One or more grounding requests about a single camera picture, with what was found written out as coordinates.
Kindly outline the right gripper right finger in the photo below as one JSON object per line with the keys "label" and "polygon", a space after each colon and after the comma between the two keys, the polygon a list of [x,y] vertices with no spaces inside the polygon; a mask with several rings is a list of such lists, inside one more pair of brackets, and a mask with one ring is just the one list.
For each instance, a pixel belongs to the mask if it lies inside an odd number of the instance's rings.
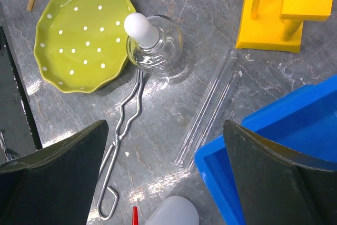
{"label": "right gripper right finger", "polygon": [[225,146],[246,224],[336,224],[336,163],[231,121]]}

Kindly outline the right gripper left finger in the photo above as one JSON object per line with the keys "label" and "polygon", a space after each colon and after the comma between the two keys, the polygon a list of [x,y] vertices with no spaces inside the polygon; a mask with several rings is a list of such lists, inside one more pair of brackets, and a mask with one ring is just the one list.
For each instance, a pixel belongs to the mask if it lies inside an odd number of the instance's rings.
{"label": "right gripper left finger", "polygon": [[86,224],[108,131],[99,120],[1,164],[1,224]]}

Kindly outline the metal crucible tongs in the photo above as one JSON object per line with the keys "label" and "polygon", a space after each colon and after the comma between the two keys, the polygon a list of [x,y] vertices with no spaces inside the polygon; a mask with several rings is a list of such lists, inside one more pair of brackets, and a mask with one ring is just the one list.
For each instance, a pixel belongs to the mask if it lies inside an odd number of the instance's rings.
{"label": "metal crucible tongs", "polygon": [[[135,84],[130,94],[119,105],[120,118],[115,128],[114,141],[108,147],[108,150],[100,166],[99,174],[103,172],[105,166],[108,164],[108,169],[104,177],[103,186],[100,190],[100,195],[98,196],[98,200],[96,204],[97,214],[101,220],[108,220],[113,216],[115,209],[117,207],[119,198],[120,198],[118,192],[112,186],[109,186],[108,182],[110,180],[110,176],[112,174],[114,164],[117,159],[117,155],[118,155],[118,152],[121,146],[121,142],[127,135],[133,121],[140,115],[142,111],[141,99],[142,99],[143,89],[144,89],[144,72],[141,70],[138,70],[136,73]],[[133,115],[131,115],[128,119],[126,119],[125,118],[125,107],[133,99],[136,102],[136,112]],[[108,214],[104,214],[102,210],[103,198],[106,192],[111,193],[114,197],[112,207],[110,211],[108,212]]]}

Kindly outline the blue plastic bin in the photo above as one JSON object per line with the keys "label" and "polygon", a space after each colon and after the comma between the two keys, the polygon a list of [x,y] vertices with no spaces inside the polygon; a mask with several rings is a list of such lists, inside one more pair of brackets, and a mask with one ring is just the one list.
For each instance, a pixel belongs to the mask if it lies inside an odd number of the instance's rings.
{"label": "blue plastic bin", "polygon": [[[239,125],[312,157],[336,163],[336,77],[305,85]],[[201,147],[196,167],[227,224],[246,224],[224,135]]]}

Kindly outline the white wash bottle red cap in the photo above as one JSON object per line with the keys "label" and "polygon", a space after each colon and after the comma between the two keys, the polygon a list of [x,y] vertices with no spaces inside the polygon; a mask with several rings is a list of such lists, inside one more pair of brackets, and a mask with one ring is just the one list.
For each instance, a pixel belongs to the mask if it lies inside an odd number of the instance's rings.
{"label": "white wash bottle red cap", "polygon": [[199,214],[194,204],[185,197],[167,197],[152,213],[145,224],[200,224]]}

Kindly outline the glass test tube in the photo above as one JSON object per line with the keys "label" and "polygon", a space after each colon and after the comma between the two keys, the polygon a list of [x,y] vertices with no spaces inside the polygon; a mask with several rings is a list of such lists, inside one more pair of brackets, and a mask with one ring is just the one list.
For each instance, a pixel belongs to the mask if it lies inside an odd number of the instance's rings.
{"label": "glass test tube", "polygon": [[227,77],[218,78],[211,87],[210,93],[203,102],[201,109],[192,122],[184,140],[181,153],[176,163],[187,170],[193,170],[194,157],[197,150],[208,140],[209,133],[218,118],[223,106],[229,100],[233,88],[236,86],[239,73],[231,73]]}
{"label": "glass test tube", "polygon": [[193,170],[197,150],[208,140],[211,130],[224,105],[231,99],[239,79],[236,70],[237,50],[228,50],[216,67],[204,95],[194,113],[173,164]]}

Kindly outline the green dotted plate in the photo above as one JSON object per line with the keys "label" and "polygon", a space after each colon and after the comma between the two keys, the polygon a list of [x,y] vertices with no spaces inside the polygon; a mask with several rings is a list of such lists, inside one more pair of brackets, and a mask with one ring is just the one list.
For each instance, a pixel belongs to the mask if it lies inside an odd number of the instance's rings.
{"label": "green dotted plate", "polygon": [[92,93],[128,62],[124,20],[130,0],[50,0],[36,25],[34,56],[63,93]]}

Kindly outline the glass flask white stopper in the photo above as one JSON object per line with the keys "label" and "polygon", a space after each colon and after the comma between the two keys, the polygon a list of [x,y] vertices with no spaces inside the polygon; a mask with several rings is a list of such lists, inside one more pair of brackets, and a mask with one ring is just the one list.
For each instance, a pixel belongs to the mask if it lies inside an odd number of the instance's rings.
{"label": "glass flask white stopper", "polygon": [[168,72],[182,59],[183,33],[165,15],[131,13],[124,20],[128,59],[148,73]]}

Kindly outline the yellow test tube rack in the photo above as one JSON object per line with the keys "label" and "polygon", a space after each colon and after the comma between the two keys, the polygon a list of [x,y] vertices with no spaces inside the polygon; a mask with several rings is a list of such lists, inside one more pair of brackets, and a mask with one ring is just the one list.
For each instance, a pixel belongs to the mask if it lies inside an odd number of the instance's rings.
{"label": "yellow test tube rack", "polygon": [[303,23],[326,21],[333,0],[244,0],[236,48],[299,53]]}

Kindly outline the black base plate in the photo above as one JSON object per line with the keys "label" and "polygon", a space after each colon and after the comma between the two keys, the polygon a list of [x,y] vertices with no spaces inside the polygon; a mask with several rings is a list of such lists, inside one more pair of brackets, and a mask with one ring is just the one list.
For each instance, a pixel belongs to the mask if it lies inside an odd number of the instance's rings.
{"label": "black base plate", "polygon": [[41,148],[5,15],[1,11],[1,164]]}

